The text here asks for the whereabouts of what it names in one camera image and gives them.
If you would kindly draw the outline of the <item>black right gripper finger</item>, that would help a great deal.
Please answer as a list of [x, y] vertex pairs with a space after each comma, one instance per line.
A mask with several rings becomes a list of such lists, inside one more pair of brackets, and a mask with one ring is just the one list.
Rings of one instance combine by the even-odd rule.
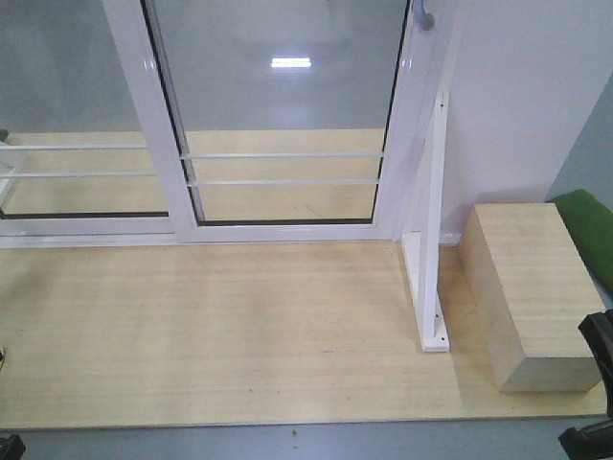
[[570, 459], [607, 459], [612, 457], [612, 421], [569, 427], [558, 440]]
[[587, 342], [602, 376], [607, 398], [606, 414], [612, 416], [612, 310], [588, 314], [578, 329]]

